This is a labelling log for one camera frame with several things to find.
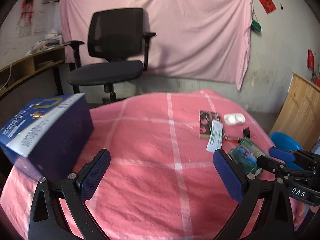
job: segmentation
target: pink fabric sheet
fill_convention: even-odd
[[[65,41],[87,42],[92,14],[113,8],[142,7],[152,39],[149,72],[236,83],[241,89],[250,56],[252,0],[61,0]],[[83,65],[102,62],[80,49]],[[142,56],[134,57],[143,61]],[[66,48],[67,62],[74,62]]]
[[[250,127],[252,140],[265,152],[273,146],[256,121],[236,103],[209,90],[192,94],[146,94],[91,110],[94,131],[79,157],[75,172],[101,148],[111,153],[111,165],[93,198],[86,202],[111,239],[213,239],[237,206],[215,167],[207,140],[199,139],[199,111],[221,116],[243,113],[247,122],[226,126],[226,134],[241,137]],[[223,142],[228,152],[236,147]],[[265,172],[263,179],[273,180]],[[27,239],[36,182],[13,168],[1,205],[18,232]],[[81,236],[65,201],[68,223]],[[302,220],[304,204],[291,200],[294,221]],[[257,218],[258,203],[244,235]]]

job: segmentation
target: white cable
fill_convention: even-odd
[[[1,91],[2,89],[4,89],[5,86],[7,85],[7,83],[9,82],[9,80],[10,80],[10,78],[11,78],[11,72],[12,72],[12,63],[11,63],[11,65],[10,65],[10,74],[9,74],[8,80],[7,80],[7,82],[3,85],[3,87],[0,88],[0,91]]]

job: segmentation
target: metal screw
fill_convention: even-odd
[[[44,182],[45,182],[45,177],[41,177],[41,178],[39,179],[39,182],[40,182],[40,183],[44,183]]]
[[[75,179],[76,176],[77,176],[77,174],[71,173],[71,174],[69,174],[68,179]]]
[[[283,179],[277,178],[277,182],[280,183],[280,184],[283,184]]]
[[[254,180],[256,178],[256,176],[254,174],[252,174],[252,173],[249,173],[247,175],[247,177],[248,177],[248,179],[251,179],[251,180]]]

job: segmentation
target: green hanging object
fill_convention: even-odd
[[[257,21],[255,21],[255,20],[253,20],[253,19],[252,19],[251,28],[252,28],[253,30],[256,30],[257,32],[261,32],[261,25],[260,25]]]

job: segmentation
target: pink curtain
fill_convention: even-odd
[[[252,0],[61,0],[65,41],[87,41],[92,14],[142,7],[145,30],[157,33],[150,46],[149,72],[236,83],[241,89],[250,57]],[[80,49],[83,65],[102,62]],[[67,62],[73,53],[66,50]],[[134,57],[143,61],[143,56]]]

